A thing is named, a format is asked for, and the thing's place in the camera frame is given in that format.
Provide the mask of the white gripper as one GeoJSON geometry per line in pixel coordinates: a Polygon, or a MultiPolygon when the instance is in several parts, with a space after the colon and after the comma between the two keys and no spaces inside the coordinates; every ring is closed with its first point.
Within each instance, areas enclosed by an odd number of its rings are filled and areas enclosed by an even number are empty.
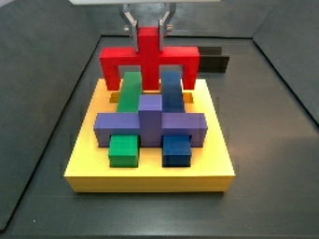
{"type": "Polygon", "coordinates": [[[134,20],[128,4],[152,4],[152,3],[165,3],[165,12],[162,17],[158,19],[158,49],[164,47],[164,37],[172,31],[172,26],[169,21],[173,18],[176,13],[176,4],[174,3],[214,3],[221,0],[68,0],[72,5],[114,5],[124,4],[121,6],[121,18],[125,22],[124,31],[133,38],[133,48],[138,50],[137,43],[137,30],[138,22],[134,20]]]}

